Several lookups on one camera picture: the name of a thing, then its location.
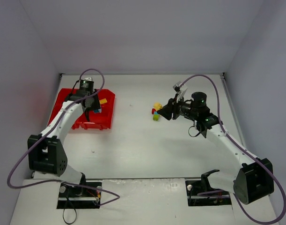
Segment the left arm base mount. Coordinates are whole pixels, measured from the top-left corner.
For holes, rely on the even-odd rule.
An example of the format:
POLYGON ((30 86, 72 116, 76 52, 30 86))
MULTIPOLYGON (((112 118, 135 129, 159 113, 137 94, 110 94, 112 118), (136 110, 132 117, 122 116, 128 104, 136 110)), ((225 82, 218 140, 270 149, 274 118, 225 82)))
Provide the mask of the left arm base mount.
POLYGON ((61 183, 57 209, 99 209, 101 192, 61 183))

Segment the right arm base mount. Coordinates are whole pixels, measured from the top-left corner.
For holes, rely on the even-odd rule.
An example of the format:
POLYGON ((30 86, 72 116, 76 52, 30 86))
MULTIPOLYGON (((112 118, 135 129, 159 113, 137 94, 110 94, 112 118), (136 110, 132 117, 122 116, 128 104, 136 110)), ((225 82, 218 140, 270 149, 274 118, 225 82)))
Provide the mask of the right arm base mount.
POLYGON ((229 192, 212 188, 208 177, 219 170, 211 170, 200 179, 185 180, 187 203, 189 207, 231 205, 229 192))

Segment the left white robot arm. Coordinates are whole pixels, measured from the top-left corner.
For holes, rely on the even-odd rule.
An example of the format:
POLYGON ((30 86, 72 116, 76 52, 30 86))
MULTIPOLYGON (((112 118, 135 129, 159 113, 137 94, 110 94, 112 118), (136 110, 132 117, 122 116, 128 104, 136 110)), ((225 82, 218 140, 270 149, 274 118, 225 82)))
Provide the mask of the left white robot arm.
POLYGON ((28 139, 29 168, 43 174, 51 174, 53 179, 77 185, 86 185, 85 174, 74 170, 64 151, 64 140, 73 124, 82 114, 90 111, 101 112, 97 89, 91 77, 79 81, 79 89, 69 93, 61 109, 40 134, 28 139))

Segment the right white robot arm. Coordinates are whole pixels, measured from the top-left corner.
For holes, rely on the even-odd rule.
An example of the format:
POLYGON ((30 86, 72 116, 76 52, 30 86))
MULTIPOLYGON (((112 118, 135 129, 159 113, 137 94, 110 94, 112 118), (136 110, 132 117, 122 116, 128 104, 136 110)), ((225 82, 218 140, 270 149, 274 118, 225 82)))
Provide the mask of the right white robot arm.
POLYGON ((219 119, 206 105, 207 95, 194 92, 191 99, 174 97, 158 110, 167 120, 183 116, 194 122, 199 135, 213 143, 230 163, 225 168, 213 169, 201 175, 206 192, 221 189, 231 192, 243 204, 252 203, 274 192, 274 182, 268 174, 272 172, 271 162, 259 159, 252 153, 244 153, 242 145, 234 144, 228 137, 219 119))

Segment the yellow long lego plate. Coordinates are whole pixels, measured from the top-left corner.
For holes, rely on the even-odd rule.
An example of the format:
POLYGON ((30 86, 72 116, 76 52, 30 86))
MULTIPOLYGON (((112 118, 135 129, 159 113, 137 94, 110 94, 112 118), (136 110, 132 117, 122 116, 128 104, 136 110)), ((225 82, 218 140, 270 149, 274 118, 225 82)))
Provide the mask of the yellow long lego plate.
POLYGON ((107 99, 104 98, 104 99, 101 99, 99 102, 101 105, 103 105, 103 104, 106 104, 108 101, 107 99))

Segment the yellow square lego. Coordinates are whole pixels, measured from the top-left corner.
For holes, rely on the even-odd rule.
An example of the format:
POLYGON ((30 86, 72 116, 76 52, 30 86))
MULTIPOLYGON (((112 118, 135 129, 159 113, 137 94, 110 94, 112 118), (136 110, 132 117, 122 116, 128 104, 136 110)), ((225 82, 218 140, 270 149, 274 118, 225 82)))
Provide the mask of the yellow square lego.
POLYGON ((162 105, 159 102, 156 102, 156 103, 154 103, 154 109, 156 111, 158 111, 158 110, 162 109, 162 105))

